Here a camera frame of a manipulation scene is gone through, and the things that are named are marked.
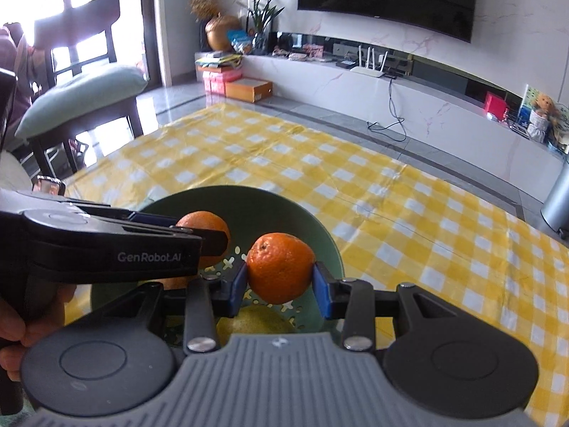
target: floor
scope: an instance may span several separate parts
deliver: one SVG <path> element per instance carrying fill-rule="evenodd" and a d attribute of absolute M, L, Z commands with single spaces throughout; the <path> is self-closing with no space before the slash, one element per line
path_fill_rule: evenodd
<path fill-rule="evenodd" d="M 206 95 L 203 84 L 194 82 L 160 88 L 138 98 L 140 120 L 145 134 L 160 126 L 217 102 L 238 104 L 245 109 L 295 122 L 359 144 L 400 160 L 437 178 L 441 178 L 490 202 L 548 236 L 569 247 L 551 230 L 540 215 L 541 202 L 488 172 L 432 146 L 397 132 L 399 125 L 382 133 L 371 132 L 366 123 L 348 115 L 337 114 L 284 98 L 273 97 L 257 104 L 234 101 L 218 95 Z M 79 139 L 90 148 L 85 163 L 91 165 L 132 139 L 126 119 L 119 119 L 83 133 Z"/>

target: silver trash can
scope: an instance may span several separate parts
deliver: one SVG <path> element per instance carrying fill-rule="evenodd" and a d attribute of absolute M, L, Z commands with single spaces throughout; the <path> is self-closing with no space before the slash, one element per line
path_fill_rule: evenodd
<path fill-rule="evenodd" d="M 564 237 L 564 231 L 569 231 L 569 162 L 563 162 L 563 168 L 557 181 L 551 188 L 543 207 L 541 215 L 545 222 L 556 233 Z"/>

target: white cross logo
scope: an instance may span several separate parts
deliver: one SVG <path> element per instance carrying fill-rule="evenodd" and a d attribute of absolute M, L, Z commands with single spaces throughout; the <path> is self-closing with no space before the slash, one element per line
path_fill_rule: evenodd
<path fill-rule="evenodd" d="M 281 348 L 288 345 L 288 340 L 284 337 L 279 337 L 278 339 L 274 339 L 271 343 L 273 347 Z"/>

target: gray ribbed surface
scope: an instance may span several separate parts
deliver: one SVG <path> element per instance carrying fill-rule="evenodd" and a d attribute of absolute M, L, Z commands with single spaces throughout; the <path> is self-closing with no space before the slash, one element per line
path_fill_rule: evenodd
<path fill-rule="evenodd" d="M 235 336 L 186 358 L 170 386 L 128 413 L 66 418 L 40 411 L 25 427 L 535 427 L 522 411 L 481 421 L 426 412 L 389 384 L 371 355 L 328 333 Z"/>

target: finger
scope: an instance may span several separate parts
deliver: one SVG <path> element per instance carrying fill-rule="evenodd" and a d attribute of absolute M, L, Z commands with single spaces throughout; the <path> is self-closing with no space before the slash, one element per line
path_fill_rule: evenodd
<path fill-rule="evenodd" d="M 0 298 L 0 339 L 17 342 L 26 332 L 26 324 L 18 313 Z"/>
<path fill-rule="evenodd" d="M 22 345 L 27 348 L 34 346 L 40 339 L 62 328 L 64 323 L 65 306 L 60 302 L 54 302 L 44 316 L 27 324 Z"/>
<path fill-rule="evenodd" d="M 8 378 L 12 381 L 12 382 L 21 382 L 22 379 L 20 377 L 20 371 L 18 370 L 9 370 L 6 372 L 8 374 Z"/>
<path fill-rule="evenodd" d="M 68 304 L 72 301 L 76 289 L 77 286 L 75 284 L 61 284 L 58 288 L 57 300 L 62 302 L 62 304 Z"/>
<path fill-rule="evenodd" d="M 26 349 L 21 345 L 10 345 L 0 350 L 0 367 L 7 371 L 18 372 Z"/>

